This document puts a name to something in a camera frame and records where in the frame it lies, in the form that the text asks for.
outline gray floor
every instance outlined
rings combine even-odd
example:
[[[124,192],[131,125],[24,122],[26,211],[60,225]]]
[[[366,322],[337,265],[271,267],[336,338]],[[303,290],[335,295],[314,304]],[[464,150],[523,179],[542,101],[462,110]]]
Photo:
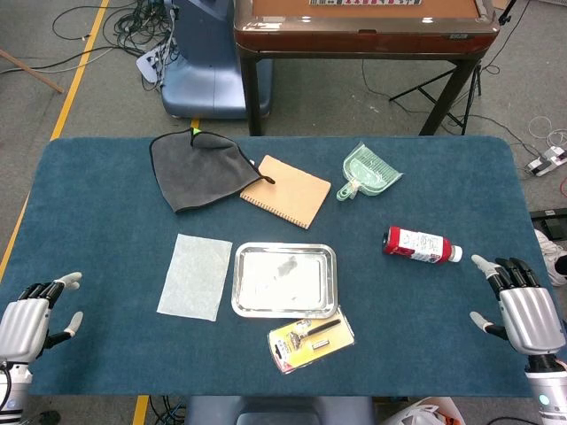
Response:
[[[112,1],[111,4],[126,2]],[[64,9],[86,0],[4,0],[0,3],[0,48],[32,65],[43,65],[82,50],[82,41],[63,41],[50,31],[51,21]],[[519,0],[514,13],[525,5]],[[64,17],[58,28],[66,35],[90,31],[96,11],[80,11]],[[483,74],[483,96],[473,112],[492,117],[508,126],[525,142],[545,149],[545,142],[528,134],[527,124],[536,115],[547,115],[556,128],[567,127],[567,8],[532,1],[524,20],[496,61],[497,76]],[[491,58],[503,43],[512,24],[503,28],[487,55]],[[102,37],[97,45],[104,45]],[[11,67],[0,62],[0,71]],[[444,63],[368,62],[366,72],[372,88],[394,94],[448,69]],[[50,77],[68,88],[74,73]],[[0,252],[8,243],[20,208],[31,186],[33,173],[65,96],[24,73],[0,75]],[[387,99],[369,93],[361,78],[361,61],[282,60],[276,63],[274,106],[266,122],[269,135],[414,135],[426,115],[407,114]],[[408,108],[428,111],[431,106],[417,94],[402,99]],[[463,104],[455,108],[462,113]],[[112,51],[89,65],[66,122],[63,136],[78,135],[159,135],[186,128],[188,120],[176,120],[163,110],[159,95],[142,90],[132,58]],[[201,127],[226,135],[245,135],[243,121],[204,120]],[[514,143],[502,128],[478,118],[471,119],[469,134],[497,135]],[[514,145],[517,166],[530,155]],[[559,192],[567,177],[567,166],[543,178],[524,179],[524,193],[530,210],[567,206]],[[565,290],[558,290],[563,310]],[[531,400],[458,398],[469,425],[512,414],[537,420]],[[62,423],[126,424],[132,421],[136,398],[32,398],[29,413],[57,409]],[[153,423],[148,413],[147,423]]]

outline red bottle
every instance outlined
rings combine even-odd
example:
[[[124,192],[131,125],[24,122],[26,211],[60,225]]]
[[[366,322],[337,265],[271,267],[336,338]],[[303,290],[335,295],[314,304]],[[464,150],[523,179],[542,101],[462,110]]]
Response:
[[[443,236],[413,232],[395,226],[391,226],[388,232],[384,233],[383,244],[386,254],[399,254],[427,263],[458,263],[462,258],[462,248],[452,245]]]

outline table leg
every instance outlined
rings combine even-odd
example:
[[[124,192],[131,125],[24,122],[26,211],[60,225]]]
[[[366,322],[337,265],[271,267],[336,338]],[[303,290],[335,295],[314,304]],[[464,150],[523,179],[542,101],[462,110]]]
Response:
[[[262,135],[260,116],[260,91],[258,89],[258,73],[256,59],[240,58],[242,84],[245,90],[246,118],[250,135]]]
[[[427,117],[427,121],[423,124],[422,131],[419,135],[434,135],[447,113],[451,110],[454,100],[459,96],[464,84],[469,79],[478,64],[477,59],[460,60],[456,62],[456,68],[443,89],[441,96],[433,110]]]

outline spiral notebook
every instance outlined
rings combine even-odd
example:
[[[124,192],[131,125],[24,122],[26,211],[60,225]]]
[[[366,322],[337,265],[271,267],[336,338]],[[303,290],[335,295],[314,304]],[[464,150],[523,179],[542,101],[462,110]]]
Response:
[[[309,228],[330,190],[330,183],[266,155],[260,172],[276,181],[260,180],[240,197],[302,228]]]

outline white bottle cap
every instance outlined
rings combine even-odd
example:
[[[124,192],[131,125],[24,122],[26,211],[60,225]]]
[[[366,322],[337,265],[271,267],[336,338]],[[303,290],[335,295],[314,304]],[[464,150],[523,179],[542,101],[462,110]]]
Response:
[[[457,245],[453,245],[453,252],[451,253],[451,257],[449,257],[449,261],[452,263],[458,263],[462,259],[462,248]]]

